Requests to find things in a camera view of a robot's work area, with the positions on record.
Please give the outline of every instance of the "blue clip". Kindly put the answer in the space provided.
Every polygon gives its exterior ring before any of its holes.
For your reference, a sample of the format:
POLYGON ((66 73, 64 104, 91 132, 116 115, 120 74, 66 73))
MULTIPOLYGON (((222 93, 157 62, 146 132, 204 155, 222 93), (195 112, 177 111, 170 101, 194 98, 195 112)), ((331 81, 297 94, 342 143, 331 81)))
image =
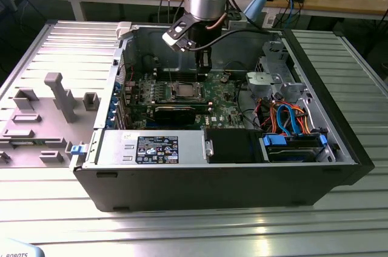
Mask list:
POLYGON ((118 99, 117 97, 115 97, 115 96, 112 96, 112 97, 110 98, 110 102, 112 102, 112 103, 114 103, 114 104, 117 104, 118 101, 119 101, 119 99, 118 99))
POLYGON ((83 155, 87 152, 87 145, 74 145, 70 150, 72 155, 83 155))
POLYGON ((282 135, 266 135, 264 137, 264 145, 287 145, 286 138, 282 135))
POLYGON ((121 90, 121 84, 118 82, 115 82, 115 86, 113 88, 115 92, 119 92, 121 90))
POLYGON ((117 106, 116 106, 113 102, 111 102, 111 103, 109 104, 109 109, 110 109, 110 110, 116 110, 116 109, 117 109, 117 106))
POLYGON ((108 118, 113 118, 115 116, 115 114, 113 113, 113 110, 109 110, 108 111, 108 118))
POLYGON ((113 128, 113 121, 107 119, 106 122, 105 122, 105 127, 107 129, 112 129, 113 128))
POLYGON ((319 139, 321 140, 323 146, 327 145, 327 139, 324 135, 319 136, 319 139))

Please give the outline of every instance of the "sticker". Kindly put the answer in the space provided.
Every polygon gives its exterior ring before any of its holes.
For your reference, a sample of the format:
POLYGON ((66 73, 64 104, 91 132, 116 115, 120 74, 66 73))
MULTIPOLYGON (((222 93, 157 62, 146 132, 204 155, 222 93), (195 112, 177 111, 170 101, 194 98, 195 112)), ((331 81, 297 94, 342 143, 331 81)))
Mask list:
POLYGON ((137 140, 139 136, 138 132, 124 132, 121 135, 122 140, 137 140))
POLYGON ((179 163, 178 137, 148 136, 139 137, 136 151, 138 164, 177 164, 179 163))

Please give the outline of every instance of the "electronic device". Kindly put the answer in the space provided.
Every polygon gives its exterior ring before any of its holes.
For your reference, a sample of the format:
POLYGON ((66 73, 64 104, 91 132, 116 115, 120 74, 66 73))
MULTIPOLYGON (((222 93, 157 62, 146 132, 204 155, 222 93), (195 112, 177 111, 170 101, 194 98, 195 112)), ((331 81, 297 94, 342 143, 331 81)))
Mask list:
MULTIPOLYGON (((0 167, 69 166, 105 212, 312 205, 373 169, 347 122, 370 119, 340 109, 336 78, 315 70, 355 71, 359 55, 338 51, 343 38, 235 33, 213 46, 203 78, 193 53, 163 44, 168 29, 45 25, 0 89, 0 167)), ((388 100, 367 79, 368 91, 388 100)), ((364 86, 340 87, 360 98, 364 86)))

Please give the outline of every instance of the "metal bracket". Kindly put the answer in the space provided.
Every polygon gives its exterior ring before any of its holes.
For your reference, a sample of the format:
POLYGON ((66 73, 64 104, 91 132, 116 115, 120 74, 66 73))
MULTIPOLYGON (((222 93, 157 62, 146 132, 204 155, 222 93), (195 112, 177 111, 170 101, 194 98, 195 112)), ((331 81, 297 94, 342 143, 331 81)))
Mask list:
POLYGON ((190 45, 190 41, 182 37, 197 22, 200 20, 192 15, 183 15, 163 34, 162 38, 174 51, 184 51, 190 45))

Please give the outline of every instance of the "metal slotted surface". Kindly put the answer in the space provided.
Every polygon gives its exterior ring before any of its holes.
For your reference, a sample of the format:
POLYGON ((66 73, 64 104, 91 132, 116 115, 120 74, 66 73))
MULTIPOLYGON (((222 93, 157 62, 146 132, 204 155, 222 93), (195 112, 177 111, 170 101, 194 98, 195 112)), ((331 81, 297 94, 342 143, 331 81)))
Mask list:
MULTIPOLYGON (((349 74, 367 78, 363 70, 354 67, 349 74)), ((318 71, 348 77, 329 68, 318 71)), ((336 99, 343 99, 338 104, 349 109, 363 102, 337 93, 336 99)), ((383 96, 365 94, 375 108, 383 104, 383 96)), ((359 136, 387 135, 386 128, 364 127, 354 128, 359 136)), ((69 169, 2 169, 0 234, 37 244, 47 257, 387 256, 387 153, 370 150, 369 155, 376 169, 353 186, 337 187, 313 207, 241 210, 103 213, 69 169)))
POLYGON ((373 163, 387 167, 386 85, 346 39, 332 32, 293 33, 373 163))
POLYGON ((75 98, 83 98, 85 92, 101 97, 118 47, 116 27, 117 23, 105 22, 59 21, 46 25, 32 44, 34 48, 10 75, 12 81, 0 100, 0 129, 16 107, 12 97, 20 88, 32 88, 39 98, 53 97, 44 84, 48 72, 61 72, 64 88, 75 98))

